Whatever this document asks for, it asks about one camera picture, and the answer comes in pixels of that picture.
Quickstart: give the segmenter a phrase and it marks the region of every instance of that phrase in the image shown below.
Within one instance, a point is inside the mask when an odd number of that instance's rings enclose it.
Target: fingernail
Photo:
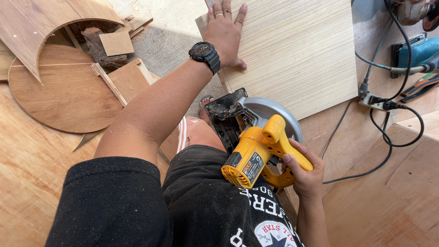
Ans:
[[[291,160],[291,157],[290,157],[290,155],[289,154],[284,154],[283,156],[282,156],[282,159],[285,161],[285,162],[289,162],[290,160]]]

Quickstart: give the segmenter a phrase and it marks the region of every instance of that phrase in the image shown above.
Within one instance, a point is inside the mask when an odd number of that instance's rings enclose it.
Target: hand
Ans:
[[[287,166],[290,168],[295,179],[293,189],[296,191],[300,200],[321,203],[323,197],[322,186],[325,162],[299,142],[291,138],[288,140],[290,141],[291,146],[296,148],[311,161],[314,170],[305,171],[299,166],[299,163],[293,155],[285,154],[282,156],[282,172],[285,172]]]
[[[215,46],[221,61],[221,68],[237,66],[242,70],[247,69],[247,64],[238,57],[241,29],[246,13],[247,5],[243,4],[235,22],[232,22],[230,0],[223,1],[223,8],[218,2],[214,2],[213,8],[209,8],[207,14],[209,24],[204,35],[204,41]]]

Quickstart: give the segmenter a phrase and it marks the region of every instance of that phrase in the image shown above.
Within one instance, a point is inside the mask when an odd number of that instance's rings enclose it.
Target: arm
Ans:
[[[230,0],[224,1],[223,9],[217,2],[209,8],[204,40],[215,46],[221,68],[240,66],[247,69],[245,62],[237,56],[246,13],[247,5],[243,4],[232,22]],[[177,127],[212,76],[206,63],[188,59],[138,94],[122,110],[104,133],[94,157],[136,157],[156,164],[159,146]]]
[[[297,233],[306,247],[328,247],[329,238],[323,209],[323,171],[325,163],[304,145],[289,139],[291,146],[303,153],[313,164],[314,170],[303,170],[296,159],[285,154],[282,172],[288,166],[294,174],[294,191],[299,196]]]

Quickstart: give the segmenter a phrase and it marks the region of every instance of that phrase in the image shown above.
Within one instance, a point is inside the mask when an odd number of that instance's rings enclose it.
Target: wristwatch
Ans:
[[[198,42],[189,51],[189,55],[197,62],[205,62],[209,65],[213,74],[220,70],[220,56],[215,50],[215,47],[208,42]]]

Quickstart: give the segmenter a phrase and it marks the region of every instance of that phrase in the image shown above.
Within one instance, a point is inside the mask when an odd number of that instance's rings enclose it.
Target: ingco logo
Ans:
[[[249,169],[250,169],[250,167],[252,166],[252,163],[249,161],[246,165],[245,165],[245,167],[244,167],[244,169],[242,170],[243,172],[247,172]]]

